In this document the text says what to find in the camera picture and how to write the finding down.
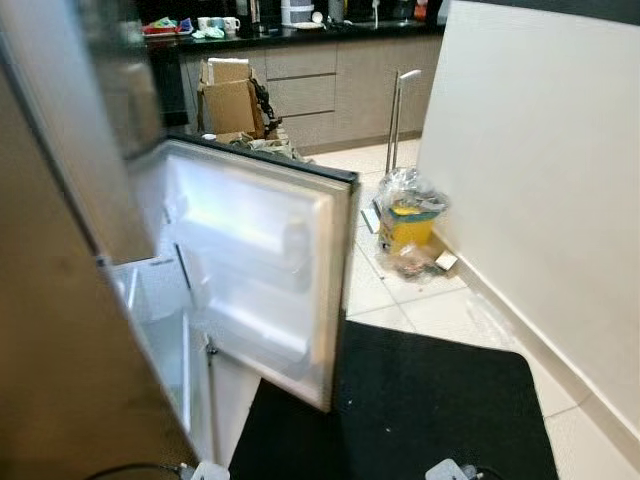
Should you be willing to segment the fridge lower door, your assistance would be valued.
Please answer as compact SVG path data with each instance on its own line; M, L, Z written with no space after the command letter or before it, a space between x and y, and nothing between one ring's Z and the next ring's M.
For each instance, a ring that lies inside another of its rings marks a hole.
M137 261L175 256L186 271L196 326L207 340L214 426L216 356L328 411L346 316L357 175L180 134L125 170L152 248ZM305 291L291 288L282 260L291 218L305 219L311 233Z

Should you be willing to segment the black floor mat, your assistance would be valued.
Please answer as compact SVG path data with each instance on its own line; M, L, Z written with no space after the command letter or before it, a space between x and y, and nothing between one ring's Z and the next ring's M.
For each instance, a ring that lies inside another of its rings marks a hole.
M500 480L558 480L529 362L349 321L332 408L262 381L230 480L424 480L443 460Z

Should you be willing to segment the grey kitchen cabinets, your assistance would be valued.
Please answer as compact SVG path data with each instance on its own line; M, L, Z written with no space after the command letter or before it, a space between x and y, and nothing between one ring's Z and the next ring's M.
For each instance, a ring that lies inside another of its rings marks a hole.
M419 137L440 49L439 35L411 35L246 47L214 56L250 61L293 145L324 154L387 141L394 83L408 70L420 73L403 83L398 127L403 137Z

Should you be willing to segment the red tray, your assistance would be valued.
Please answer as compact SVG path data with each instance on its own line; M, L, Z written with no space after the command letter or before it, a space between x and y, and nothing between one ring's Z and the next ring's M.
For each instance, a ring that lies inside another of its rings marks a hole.
M147 23L146 26L141 28L141 31L145 37L174 36L180 35L183 32L183 28L180 27L179 23L173 22L172 19L163 18Z

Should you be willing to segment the black kitchen countertop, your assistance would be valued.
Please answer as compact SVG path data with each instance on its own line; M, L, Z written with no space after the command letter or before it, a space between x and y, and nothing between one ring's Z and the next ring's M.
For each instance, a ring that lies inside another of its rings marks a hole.
M371 26L339 26L330 29L292 29L280 28L279 31L265 33L253 32L251 35L227 38L192 38L191 36L147 37L147 49L175 49L179 52L211 52L236 49L269 49L294 44L329 44L371 38L398 38L410 36L443 35L444 26L426 26L426 24L380 23L378 28Z

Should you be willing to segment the clear plastic bag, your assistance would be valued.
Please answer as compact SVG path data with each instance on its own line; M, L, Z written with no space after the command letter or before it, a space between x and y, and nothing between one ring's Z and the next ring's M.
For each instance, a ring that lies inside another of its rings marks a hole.
M421 177L416 168L396 168L385 174L374 202L378 209L397 215L436 216L451 206L449 197Z

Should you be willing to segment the steel fridge upper door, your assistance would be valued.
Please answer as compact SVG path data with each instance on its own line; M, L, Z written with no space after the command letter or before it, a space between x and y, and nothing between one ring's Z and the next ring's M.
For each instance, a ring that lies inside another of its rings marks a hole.
M157 479L196 465L113 284L152 253L122 146L155 145L114 17L0 0L0 480Z

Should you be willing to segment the brown cardboard box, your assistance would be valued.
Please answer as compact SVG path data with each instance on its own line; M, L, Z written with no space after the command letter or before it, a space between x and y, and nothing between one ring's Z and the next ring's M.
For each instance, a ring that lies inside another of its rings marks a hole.
M256 140L268 136L250 60L210 58L200 64L197 88L198 131L244 133Z

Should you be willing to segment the steel fridge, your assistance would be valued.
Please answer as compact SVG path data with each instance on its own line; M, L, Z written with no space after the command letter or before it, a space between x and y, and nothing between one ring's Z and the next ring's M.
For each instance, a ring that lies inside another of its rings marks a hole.
M207 340L196 326L192 294L180 260L163 256L131 262L111 268L110 275L198 460L214 461Z

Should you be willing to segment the yellow waste bin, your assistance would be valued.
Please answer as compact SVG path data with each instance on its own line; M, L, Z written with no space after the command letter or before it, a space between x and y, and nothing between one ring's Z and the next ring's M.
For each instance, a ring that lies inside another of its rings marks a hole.
M381 250L398 253L404 247L425 247L433 237L434 223L442 211L417 206L379 207Z

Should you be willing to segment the white kitchen appliance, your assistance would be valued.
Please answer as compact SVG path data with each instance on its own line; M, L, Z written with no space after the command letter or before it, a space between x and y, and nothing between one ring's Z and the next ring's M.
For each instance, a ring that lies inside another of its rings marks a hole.
M310 23L315 12L314 0L280 0L280 23L294 27L297 24Z

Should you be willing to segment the grey green sack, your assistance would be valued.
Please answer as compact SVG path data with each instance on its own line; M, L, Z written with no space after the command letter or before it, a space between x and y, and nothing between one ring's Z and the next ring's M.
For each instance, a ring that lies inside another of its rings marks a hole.
M233 145L248 150L259 151L262 154L270 154L279 157L287 157L289 160L307 163L305 156L293 146L287 134L283 137L275 137L270 134L268 138L255 138L248 132L234 132L223 134L205 134L205 140L215 140L216 142L225 143L225 145Z

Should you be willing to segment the metal long handled dustpan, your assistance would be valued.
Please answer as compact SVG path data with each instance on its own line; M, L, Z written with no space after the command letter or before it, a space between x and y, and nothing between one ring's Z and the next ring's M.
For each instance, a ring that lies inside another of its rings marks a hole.
M399 123L401 123L401 105L404 83L410 82L413 78L420 77L421 74L421 69L406 70L406 72L396 70L396 79L394 79L392 96L390 96L390 119L388 125L387 148L385 148L384 174L390 173L390 170L396 166L399 141L401 141L399 140L399 137L401 137ZM361 211L361 216L365 221L365 227L371 234L378 232L378 206L376 206L374 201L371 201L370 205Z

